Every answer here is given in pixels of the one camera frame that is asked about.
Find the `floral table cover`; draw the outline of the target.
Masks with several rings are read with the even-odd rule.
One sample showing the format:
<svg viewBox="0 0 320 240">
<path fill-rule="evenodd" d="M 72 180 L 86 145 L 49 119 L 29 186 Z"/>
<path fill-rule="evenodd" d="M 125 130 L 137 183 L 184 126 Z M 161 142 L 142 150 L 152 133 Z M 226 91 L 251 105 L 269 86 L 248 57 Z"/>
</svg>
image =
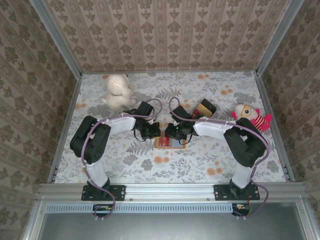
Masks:
<svg viewBox="0 0 320 240">
<path fill-rule="evenodd" d="M 111 117 L 115 112 L 103 104 L 107 93 L 104 74 L 84 75 L 77 96 L 55 181 L 59 184 L 85 183 L 87 176 L 81 160 L 70 149 L 70 141 L 84 117 Z M 181 104 L 187 112 L 203 99 L 217 111 L 215 119 L 230 121 L 239 103 L 265 114 L 255 74 L 237 72 L 168 72 L 129 75 L 137 103 L 150 100 L 159 112 L 162 130 L 172 122 L 170 109 Z M 109 137 L 101 158 L 110 181 L 123 183 L 215 183 L 228 182 L 236 161 L 228 145 L 216 138 L 194 136 L 178 149 L 159 148 L 152 139 L 139 141 L 140 135 L 123 131 Z"/>
</svg>

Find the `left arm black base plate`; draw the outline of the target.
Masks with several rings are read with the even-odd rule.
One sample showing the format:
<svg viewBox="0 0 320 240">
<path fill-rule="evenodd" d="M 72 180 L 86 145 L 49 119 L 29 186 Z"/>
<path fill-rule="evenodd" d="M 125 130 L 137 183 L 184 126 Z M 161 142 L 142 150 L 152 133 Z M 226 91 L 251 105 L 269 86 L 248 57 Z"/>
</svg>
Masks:
<svg viewBox="0 0 320 240">
<path fill-rule="evenodd" d="M 116 201 L 124 201 L 126 196 L 125 185 L 110 185 L 108 191 L 113 195 Z M 82 201 L 112 201 L 112 197 L 103 190 L 100 190 L 91 184 L 87 184 L 82 189 Z"/>
</svg>

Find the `aluminium frame post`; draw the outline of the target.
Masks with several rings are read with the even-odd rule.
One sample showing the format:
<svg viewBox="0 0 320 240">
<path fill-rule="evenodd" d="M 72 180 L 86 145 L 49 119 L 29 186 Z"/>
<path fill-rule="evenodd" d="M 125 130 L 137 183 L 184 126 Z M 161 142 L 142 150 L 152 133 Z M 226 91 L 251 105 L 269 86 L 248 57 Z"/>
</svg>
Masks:
<svg viewBox="0 0 320 240">
<path fill-rule="evenodd" d="M 274 56 L 281 41 L 285 37 L 290 25 L 292 24 L 303 3 L 304 0 L 290 0 L 290 2 L 288 3 L 283 16 L 281 17 L 277 27 L 275 28 L 275 31 L 257 64 L 255 70 L 258 76 L 261 76 L 266 70 L 268 64 Z"/>
<path fill-rule="evenodd" d="M 71 49 L 68 47 L 67 42 L 63 38 L 62 31 L 59 30 L 58 25 L 55 23 L 52 14 L 44 4 L 43 0 L 29 0 L 33 8 L 37 12 L 39 18 L 43 22 L 46 30 L 53 39 L 59 52 L 63 56 L 70 71 L 74 75 L 76 80 L 79 80 L 82 75 L 82 70 L 79 64 L 76 62 Z"/>
</svg>

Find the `red black card box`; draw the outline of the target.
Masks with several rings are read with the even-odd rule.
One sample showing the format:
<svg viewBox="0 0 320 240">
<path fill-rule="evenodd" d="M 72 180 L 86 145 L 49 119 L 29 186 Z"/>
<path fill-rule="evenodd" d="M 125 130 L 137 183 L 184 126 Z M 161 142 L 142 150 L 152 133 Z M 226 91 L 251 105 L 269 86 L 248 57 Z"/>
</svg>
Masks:
<svg viewBox="0 0 320 240">
<path fill-rule="evenodd" d="M 202 117 L 211 118 L 215 112 L 217 111 L 217 108 L 210 103 L 207 99 L 203 99 L 192 111 L 191 117 L 192 119 L 200 119 Z"/>
</svg>

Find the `long aluminium base rail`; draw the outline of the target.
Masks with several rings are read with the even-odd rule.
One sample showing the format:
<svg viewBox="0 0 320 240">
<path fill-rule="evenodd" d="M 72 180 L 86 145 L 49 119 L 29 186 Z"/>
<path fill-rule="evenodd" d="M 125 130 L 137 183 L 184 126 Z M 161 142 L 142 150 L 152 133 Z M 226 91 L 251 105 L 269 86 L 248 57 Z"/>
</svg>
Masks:
<svg viewBox="0 0 320 240">
<path fill-rule="evenodd" d="M 263 182 L 269 203 L 299 202 L 307 197 L 301 182 Z M 36 200 L 48 203 L 80 203 L 83 183 L 43 183 Z M 211 203 L 213 183 L 126 183 L 126 203 Z"/>
</svg>

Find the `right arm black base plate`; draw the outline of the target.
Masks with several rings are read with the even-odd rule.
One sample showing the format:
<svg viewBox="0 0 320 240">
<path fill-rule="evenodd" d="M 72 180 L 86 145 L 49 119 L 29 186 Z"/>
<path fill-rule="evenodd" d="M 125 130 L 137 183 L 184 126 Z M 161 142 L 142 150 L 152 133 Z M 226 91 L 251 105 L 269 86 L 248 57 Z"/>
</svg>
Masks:
<svg viewBox="0 0 320 240">
<path fill-rule="evenodd" d="M 215 184 L 213 190 L 216 201 L 258 201 L 261 199 L 258 187 L 252 184 L 242 189 L 229 184 Z"/>
</svg>

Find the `white plush bear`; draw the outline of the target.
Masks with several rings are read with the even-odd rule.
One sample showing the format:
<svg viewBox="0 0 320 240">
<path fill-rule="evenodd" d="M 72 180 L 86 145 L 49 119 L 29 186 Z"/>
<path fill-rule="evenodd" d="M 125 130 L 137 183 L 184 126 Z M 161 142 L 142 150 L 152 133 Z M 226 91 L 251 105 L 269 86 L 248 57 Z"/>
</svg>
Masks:
<svg viewBox="0 0 320 240">
<path fill-rule="evenodd" d="M 133 98 L 134 92 L 129 87 L 127 74 L 111 74 L 105 80 L 107 94 L 102 102 L 115 112 L 123 112 L 125 108 L 133 107 L 137 101 Z"/>
</svg>

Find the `pink striped plush toy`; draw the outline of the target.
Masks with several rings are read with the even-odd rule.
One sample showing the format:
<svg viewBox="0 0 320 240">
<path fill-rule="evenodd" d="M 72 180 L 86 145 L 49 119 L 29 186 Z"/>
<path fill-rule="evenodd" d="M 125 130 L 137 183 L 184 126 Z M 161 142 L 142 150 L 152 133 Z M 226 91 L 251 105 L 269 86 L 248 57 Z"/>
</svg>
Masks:
<svg viewBox="0 0 320 240">
<path fill-rule="evenodd" d="M 261 116 L 258 108 L 253 108 L 244 103 L 238 104 L 234 111 L 231 112 L 231 116 L 237 120 L 241 118 L 248 119 L 260 132 L 265 132 L 271 127 L 271 120 L 273 118 L 270 113 L 265 116 Z"/>
</svg>

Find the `grey metal sheet panel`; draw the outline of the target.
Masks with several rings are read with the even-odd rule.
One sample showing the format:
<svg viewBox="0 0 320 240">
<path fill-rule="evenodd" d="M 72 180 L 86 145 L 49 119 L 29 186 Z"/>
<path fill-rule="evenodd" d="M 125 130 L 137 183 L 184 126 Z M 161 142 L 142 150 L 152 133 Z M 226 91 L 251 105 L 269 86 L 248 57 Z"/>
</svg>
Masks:
<svg viewBox="0 0 320 240">
<path fill-rule="evenodd" d="M 135 212 L 95 219 L 88 212 L 66 211 L 62 204 L 36 204 L 23 240 L 320 240 L 308 204 L 274 202 L 255 215 L 231 213 Z"/>
</svg>

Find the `aluminium side rail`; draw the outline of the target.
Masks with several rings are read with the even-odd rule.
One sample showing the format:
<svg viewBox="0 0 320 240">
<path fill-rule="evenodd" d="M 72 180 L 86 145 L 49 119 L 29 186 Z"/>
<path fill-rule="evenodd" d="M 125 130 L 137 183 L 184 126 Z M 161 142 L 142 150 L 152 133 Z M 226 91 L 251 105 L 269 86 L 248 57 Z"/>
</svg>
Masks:
<svg viewBox="0 0 320 240">
<path fill-rule="evenodd" d="M 59 164 L 62 159 L 63 152 L 64 152 L 64 147 L 65 147 L 66 139 L 68 136 L 70 124 L 72 121 L 72 116 L 73 116 L 75 106 L 77 103 L 77 98 L 79 95 L 81 84 L 82 84 L 82 76 L 80 75 L 80 77 L 75 82 L 75 86 L 74 86 L 74 90 L 73 90 L 73 93 L 71 96 L 69 107 L 68 107 L 68 110 L 67 110 L 67 113 L 65 116 L 62 132 L 59 137 L 59 141 L 58 141 L 58 144 L 56 147 L 55 155 L 54 155 L 52 165 L 50 168 L 50 172 L 48 175 L 48 179 L 47 179 L 48 184 L 54 183 L 55 179 L 56 179 L 57 171 L 58 171 Z"/>
<path fill-rule="evenodd" d="M 263 78 L 258 73 L 255 75 L 255 80 L 257 84 L 257 88 L 259 90 L 260 98 L 263 104 L 264 109 L 267 113 L 272 115 L 272 120 L 270 123 L 270 131 L 272 133 L 273 141 L 275 144 L 275 148 L 277 150 L 279 160 L 282 166 L 282 170 L 287 182 L 295 182 L 295 176 L 290 165 L 290 161 L 280 134 L 280 130 L 276 121 L 276 117 L 274 116 L 274 112 L 268 97 L 268 93 L 266 87 L 263 82 Z"/>
</svg>

